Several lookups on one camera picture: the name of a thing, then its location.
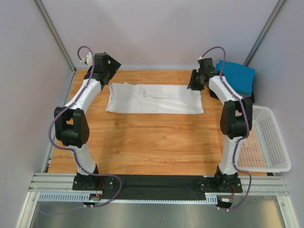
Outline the white t-shirt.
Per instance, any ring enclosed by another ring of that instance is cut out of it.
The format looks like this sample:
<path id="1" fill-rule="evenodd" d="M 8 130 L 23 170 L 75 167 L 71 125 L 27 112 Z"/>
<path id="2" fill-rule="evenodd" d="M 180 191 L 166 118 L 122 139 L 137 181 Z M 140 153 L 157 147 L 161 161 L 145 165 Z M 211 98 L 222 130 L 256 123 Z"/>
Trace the white t-shirt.
<path id="1" fill-rule="evenodd" d="M 112 83 L 107 112 L 119 114 L 203 114 L 201 94 L 186 85 Z"/>

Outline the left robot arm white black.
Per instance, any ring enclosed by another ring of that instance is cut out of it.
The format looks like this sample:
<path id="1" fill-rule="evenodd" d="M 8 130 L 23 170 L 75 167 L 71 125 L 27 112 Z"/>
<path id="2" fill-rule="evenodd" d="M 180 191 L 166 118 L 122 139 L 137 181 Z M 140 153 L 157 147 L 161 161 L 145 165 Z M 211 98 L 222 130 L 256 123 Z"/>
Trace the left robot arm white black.
<path id="1" fill-rule="evenodd" d="M 54 110 L 56 139 L 62 142 L 61 150 L 72 152 L 77 165 L 77 173 L 84 175 L 83 185 L 88 190 L 96 190 L 100 185 L 98 168 L 88 148 L 90 129 L 86 112 L 95 97 L 110 82 L 121 66 L 109 54 L 87 54 L 85 63 L 90 68 L 81 87 L 64 106 Z"/>

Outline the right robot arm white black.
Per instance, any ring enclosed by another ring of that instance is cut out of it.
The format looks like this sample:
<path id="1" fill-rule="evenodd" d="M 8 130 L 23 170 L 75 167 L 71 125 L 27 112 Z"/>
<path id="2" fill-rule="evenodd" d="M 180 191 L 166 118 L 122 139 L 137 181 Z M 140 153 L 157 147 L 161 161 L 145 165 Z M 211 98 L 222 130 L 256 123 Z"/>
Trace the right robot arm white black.
<path id="1" fill-rule="evenodd" d="M 191 73 L 188 89 L 201 91 L 206 86 L 223 104 L 220 130 L 225 136 L 222 159 L 212 178 L 199 178 L 203 190 L 221 192 L 240 189 L 237 159 L 241 145 L 252 128 L 253 104 L 238 95 L 226 78 L 213 66 L 211 58 L 200 58 L 199 68 Z"/>

